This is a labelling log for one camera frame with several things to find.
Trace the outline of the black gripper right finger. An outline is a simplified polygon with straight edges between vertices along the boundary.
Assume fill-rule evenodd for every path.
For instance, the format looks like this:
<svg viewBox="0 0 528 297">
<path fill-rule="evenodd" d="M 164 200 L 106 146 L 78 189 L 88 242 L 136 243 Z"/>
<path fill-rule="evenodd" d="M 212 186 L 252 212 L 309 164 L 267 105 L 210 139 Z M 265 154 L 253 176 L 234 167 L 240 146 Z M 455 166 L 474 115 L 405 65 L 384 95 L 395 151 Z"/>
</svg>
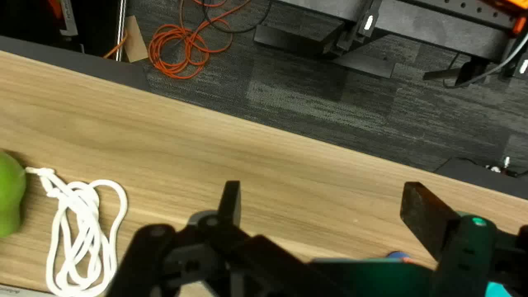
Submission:
<svg viewBox="0 0 528 297">
<path fill-rule="evenodd" d="M 418 182 L 403 184 L 399 217 L 433 260 L 440 258 L 448 225 L 458 220 L 446 204 Z"/>
</svg>

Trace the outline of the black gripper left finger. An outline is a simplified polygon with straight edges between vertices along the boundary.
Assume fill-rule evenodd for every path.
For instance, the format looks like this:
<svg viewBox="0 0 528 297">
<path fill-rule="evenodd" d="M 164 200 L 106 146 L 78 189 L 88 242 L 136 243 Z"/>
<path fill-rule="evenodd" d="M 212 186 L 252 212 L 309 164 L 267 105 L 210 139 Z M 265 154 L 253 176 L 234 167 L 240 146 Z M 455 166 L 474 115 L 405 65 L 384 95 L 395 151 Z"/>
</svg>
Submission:
<svg viewBox="0 0 528 297">
<path fill-rule="evenodd" d="M 220 222 L 227 222 L 234 227 L 240 222 L 240 184 L 237 181 L 229 181 L 224 186 L 217 217 Z"/>
</svg>

